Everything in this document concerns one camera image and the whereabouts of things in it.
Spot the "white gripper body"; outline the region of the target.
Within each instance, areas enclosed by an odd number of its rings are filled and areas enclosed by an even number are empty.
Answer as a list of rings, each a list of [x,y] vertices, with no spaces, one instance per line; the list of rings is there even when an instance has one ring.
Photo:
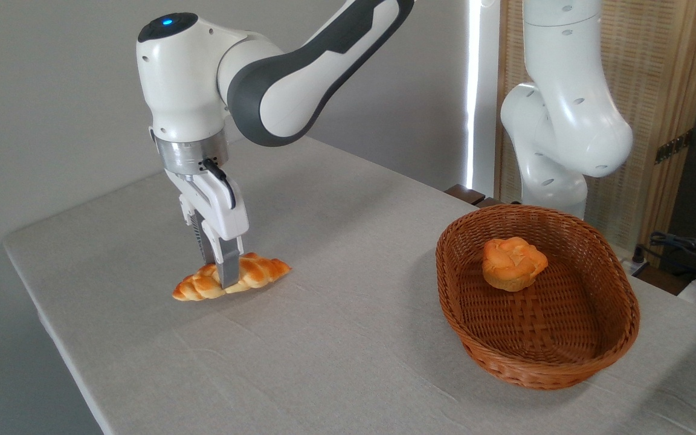
[[[166,170],[180,192],[179,201],[186,223],[195,212],[208,222],[223,240],[240,237],[249,230],[248,213],[239,185],[232,179],[221,181],[210,172],[188,176]]]

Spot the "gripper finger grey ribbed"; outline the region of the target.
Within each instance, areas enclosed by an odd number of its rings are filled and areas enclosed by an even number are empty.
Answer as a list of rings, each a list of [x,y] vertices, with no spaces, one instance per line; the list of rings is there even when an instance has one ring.
[[[199,246],[199,250],[201,250],[202,259],[205,264],[215,263],[213,246],[209,236],[205,233],[204,226],[202,226],[202,223],[204,223],[204,216],[199,210],[195,209],[193,204],[191,204],[185,196],[180,196],[180,206],[186,225],[191,226],[193,229],[197,245]]]
[[[201,221],[201,253],[205,264],[215,264],[223,289],[239,282],[240,257],[243,253],[241,237],[224,240],[211,228],[209,221]]]

